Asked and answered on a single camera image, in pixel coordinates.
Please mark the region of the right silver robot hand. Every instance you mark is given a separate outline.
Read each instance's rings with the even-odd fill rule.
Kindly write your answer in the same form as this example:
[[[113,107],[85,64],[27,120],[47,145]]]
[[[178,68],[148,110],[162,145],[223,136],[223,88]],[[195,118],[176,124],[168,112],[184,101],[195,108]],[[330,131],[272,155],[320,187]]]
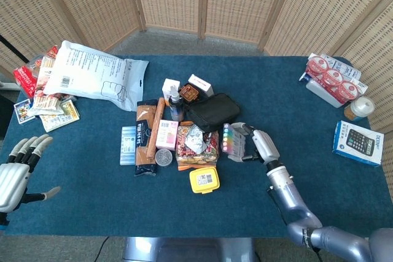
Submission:
[[[265,165],[279,160],[280,154],[271,137],[266,132],[243,122],[232,123],[230,126],[243,136],[250,136],[257,151],[253,155],[243,157],[229,155],[228,159],[237,163],[260,160]]]

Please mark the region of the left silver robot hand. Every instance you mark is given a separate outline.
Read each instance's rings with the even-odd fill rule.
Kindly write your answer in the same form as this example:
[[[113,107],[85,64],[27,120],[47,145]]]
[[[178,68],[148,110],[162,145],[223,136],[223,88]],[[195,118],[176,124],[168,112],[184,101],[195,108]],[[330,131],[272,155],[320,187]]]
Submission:
[[[24,138],[18,142],[1,164],[1,213],[8,214],[20,204],[46,201],[54,197],[60,187],[43,193],[27,193],[31,174],[34,172],[44,150],[53,142],[48,134]]]

